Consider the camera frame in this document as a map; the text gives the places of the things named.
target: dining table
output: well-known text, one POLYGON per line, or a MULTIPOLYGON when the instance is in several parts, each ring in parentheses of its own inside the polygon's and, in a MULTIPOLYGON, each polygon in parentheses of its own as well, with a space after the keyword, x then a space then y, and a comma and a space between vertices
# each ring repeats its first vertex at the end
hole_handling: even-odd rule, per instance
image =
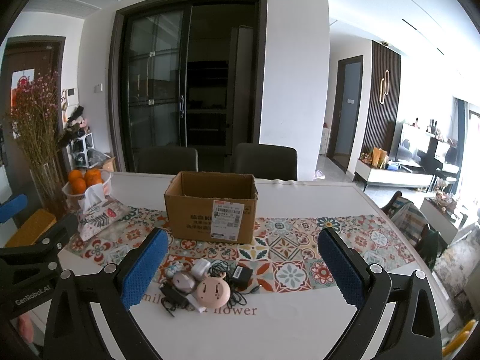
MULTIPOLYGON (((444 328, 453 311, 415 249, 383 211, 354 183, 256 179, 256 221, 250 244, 215 243, 172 237, 164 193, 172 175, 114 172, 111 196, 130 208, 121 220, 91 240, 77 235, 58 253, 63 269, 75 275, 97 273, 119 263, 154 227, 169 235, 169 251, 142 301, 130 312, 164 360, 181 359, 323 359, 356 312, 342 297, 318 254, 318 233, 332 227, 367 263, 391 273, 422 270, 430 284, 444 328), (175 261, 187 270, 198 258, 246 266, 253 275, 247 304, 199 313, 162 306, 159 286, 175 261)), ((43 331, 50 301, 31 310, 43 331)), ((110 355, 123 359, 98 304, 91 305, 110 355)), ((372 358, 387 330, 394 304, 388 303, 363 359, 372 358)))

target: patterned tablecloth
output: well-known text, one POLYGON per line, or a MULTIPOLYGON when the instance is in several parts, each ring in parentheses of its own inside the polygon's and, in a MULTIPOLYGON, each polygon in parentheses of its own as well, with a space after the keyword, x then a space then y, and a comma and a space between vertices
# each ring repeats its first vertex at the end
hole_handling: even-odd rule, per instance
POLYGON ((137 248, 154 227, 169 233, 169 253, 153 281, 161 283, 173 261, 191 269, 198 258, 224 260, 253 269, 249 288, 261 284, 261 292, 291 292, 334 286, 335 282, 318 254, 318 233, 332 227, 367 263, 387 271, 414 261, 405 244, 380 217, 257 218, 251 244, 231 244, 173 238, 165 211, 131 208, 131 212, 87 242, 74 235, 66 249, 100 266, 119 263, 137 248))

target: pink device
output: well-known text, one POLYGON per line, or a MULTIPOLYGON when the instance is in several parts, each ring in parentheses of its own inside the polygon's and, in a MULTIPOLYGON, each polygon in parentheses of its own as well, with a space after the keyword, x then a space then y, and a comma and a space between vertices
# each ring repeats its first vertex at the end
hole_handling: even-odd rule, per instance
POLYGON ((196 292, 198 303, 208 309, 224 306, 230 299, 230 287, 223 280, 225 276, 226 273, 223 272, 220 277, 207 277, 202 280, 196 292))

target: orange fruit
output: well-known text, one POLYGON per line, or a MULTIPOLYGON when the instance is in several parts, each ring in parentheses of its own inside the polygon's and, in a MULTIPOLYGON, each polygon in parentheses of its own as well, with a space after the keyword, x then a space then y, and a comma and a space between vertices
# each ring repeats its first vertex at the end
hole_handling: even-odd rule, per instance
POLYGON ((75 180, 70 181, 70 186, 71 186, 71 192, 74 195, 80 195, 82 193, 85 193, 87 189, 85 180, 83 180, 82 178, 76 178, 75 180))
POLYGON ((95 184, 103 184, 103 180, 100 176, 93 175, 88 178, 87 187, 91 187, 92 185, 95 185, 95 184))
POLYGON ((72 183, 72 181, 74 181, 75 179, 81 178, 83 178, 83 174, 78 169, 74 169, 68 174, 68 181, 70 181, 70 183, 72 183))
POLYGON ((85 173, 85 180, 88 180, 92 176, 99 176, 102 177, 102 174, 100 173, 100 169, 88 169, 85 173))

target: glass vase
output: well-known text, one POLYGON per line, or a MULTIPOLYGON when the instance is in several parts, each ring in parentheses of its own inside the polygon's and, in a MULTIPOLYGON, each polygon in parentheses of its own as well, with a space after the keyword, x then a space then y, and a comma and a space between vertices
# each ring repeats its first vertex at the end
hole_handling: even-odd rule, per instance
POLYGON ((62 176, 56 158, 40 167, 31 168, 30 173, 43 208, 59 220, 67 213, 67 201, 62 191, 62 176))

